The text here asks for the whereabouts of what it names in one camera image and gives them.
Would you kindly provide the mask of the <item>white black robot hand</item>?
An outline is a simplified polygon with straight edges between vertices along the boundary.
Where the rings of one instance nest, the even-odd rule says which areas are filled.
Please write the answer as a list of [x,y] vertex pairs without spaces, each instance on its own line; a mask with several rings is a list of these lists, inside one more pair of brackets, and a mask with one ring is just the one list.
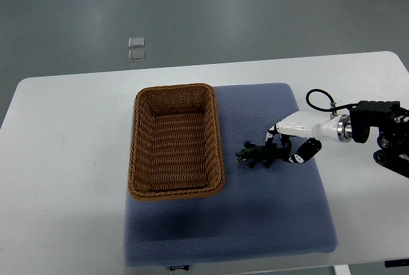
[[286,162],[303,164],[321,150],[322,139],[349,142],[349,122],[350,117],[346,114],[330,116],[327,113],[297,111],[268,129],[265,144],[271,145],[276,134],[281,136],[283,145],[289,144],[290,137],[305,138],[295,153],[284,158]]

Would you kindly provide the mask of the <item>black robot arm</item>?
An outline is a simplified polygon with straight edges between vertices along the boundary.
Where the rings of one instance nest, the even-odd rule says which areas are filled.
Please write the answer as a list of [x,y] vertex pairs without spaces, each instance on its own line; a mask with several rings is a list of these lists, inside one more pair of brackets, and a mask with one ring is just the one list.
[[349,110],[348,137],[366,143],[371,128],[378,129],[379,150],[373,154],[378,165],[408,177],[408,110],[399,101],[366,101],[342,107]]

